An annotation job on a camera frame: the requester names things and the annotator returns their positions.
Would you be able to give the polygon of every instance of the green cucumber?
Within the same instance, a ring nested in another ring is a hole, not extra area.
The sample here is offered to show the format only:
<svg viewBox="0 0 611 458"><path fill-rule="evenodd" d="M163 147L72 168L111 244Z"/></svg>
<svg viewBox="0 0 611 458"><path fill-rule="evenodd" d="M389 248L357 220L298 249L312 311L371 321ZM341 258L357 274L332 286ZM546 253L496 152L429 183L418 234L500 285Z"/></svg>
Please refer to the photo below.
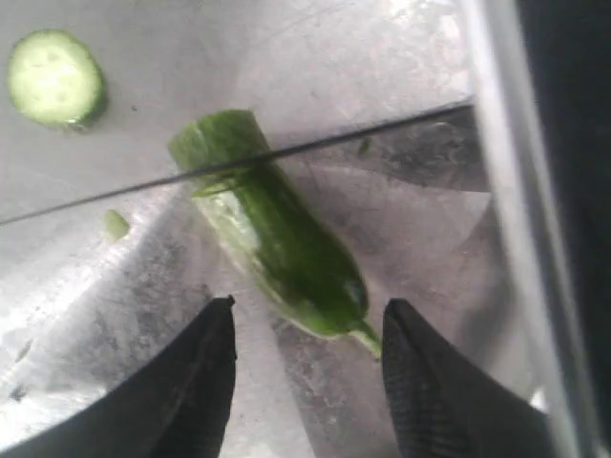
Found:
<svg viewBox="0 0 611 458"><path fill-rule="evenodd" d="M130 232L130 223L117 210L108 210L104 214L104 235L114 243L123 239Z"/></svg>
<svg viewBox="0 0 611 458"><path fill-rule="evenodd" d="M203 117L177 134L169 148L183 172L269 150L254 115L242 110ZM278 166L194 182L194 201L221 246L254 275L285 318L322 338L353 335L379 356L379 338L365 322L368 294L354 259Z"/></svg>
<svg viewBox="0 0 611 458"><path fill-rule="evenodd" d="M48 126L85 124L105 106L97 63L83 43L64 31L35 31L19 40L7 83L19 113Z"/></svg>

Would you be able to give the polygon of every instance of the cucumber flesh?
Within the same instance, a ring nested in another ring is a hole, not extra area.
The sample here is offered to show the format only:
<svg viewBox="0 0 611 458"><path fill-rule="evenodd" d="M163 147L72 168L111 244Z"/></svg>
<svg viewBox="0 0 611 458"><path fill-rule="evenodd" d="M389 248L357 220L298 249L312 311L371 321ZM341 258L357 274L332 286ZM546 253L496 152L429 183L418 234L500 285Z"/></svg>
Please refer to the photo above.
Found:
<svg viewBox="0 0 611 458"><path fill-rule="evenodd" d="M130 232L130 223L117 210L108 210L104 215L104 234L114 243Z"/></svg>
<svg viewBox="0 0 611 458"><path fill-rule="evenodd" d="M45 125L83 123L104 101L94 58L64 31L35 31L22 38L12 50L7 79L15 108Z"/></svg>

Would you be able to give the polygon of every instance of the cucumber end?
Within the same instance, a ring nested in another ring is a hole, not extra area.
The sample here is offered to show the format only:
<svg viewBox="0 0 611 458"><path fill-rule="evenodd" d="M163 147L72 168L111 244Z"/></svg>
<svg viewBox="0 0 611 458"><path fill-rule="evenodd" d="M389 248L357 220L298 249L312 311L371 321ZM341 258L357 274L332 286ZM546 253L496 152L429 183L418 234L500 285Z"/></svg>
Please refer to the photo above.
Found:
<svg viewBox="0 0 611 458"><path fill-rule="evenodd" d="M379 336L365 321L357 323L356 327L349 332L350 336L359 341L369 350L376 360L382 356L382 342Z"/></svg>

